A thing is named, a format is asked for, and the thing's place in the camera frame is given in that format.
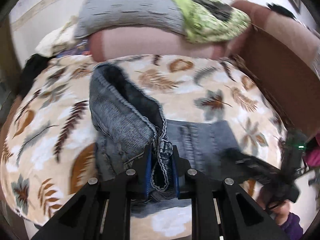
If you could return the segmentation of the person's right hand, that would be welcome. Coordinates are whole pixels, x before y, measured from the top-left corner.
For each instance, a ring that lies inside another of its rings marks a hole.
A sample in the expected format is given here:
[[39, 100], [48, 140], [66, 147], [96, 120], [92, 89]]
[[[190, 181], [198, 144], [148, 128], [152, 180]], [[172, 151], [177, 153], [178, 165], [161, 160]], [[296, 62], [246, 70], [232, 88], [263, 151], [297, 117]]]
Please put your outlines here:
[[284, 200], [278, 203], [268, 203], [268, 197], [270, 193], [263, 186], [258, 194], [257, 203], [260, 207], [265, 210], [266, 207], [271, 209], [271, 212], [274, 213], [274, 220], [279, 225], [282, 226], [285, 223], [291, 222], [291, 213], [290, 213], [290, 201]]

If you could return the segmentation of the purple sleeve forearm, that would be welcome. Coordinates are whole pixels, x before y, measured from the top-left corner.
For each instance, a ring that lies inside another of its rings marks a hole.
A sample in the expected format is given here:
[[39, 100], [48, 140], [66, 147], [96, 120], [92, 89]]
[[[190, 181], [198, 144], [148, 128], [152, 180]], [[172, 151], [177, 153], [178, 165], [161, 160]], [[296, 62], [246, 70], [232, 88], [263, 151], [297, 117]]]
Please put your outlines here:
[[290, 240], [299, 240], [303, 236], [303, 228], [299, 223], [300, 218], [290, 212], [286, 222], [280, 228], [287, 234]]

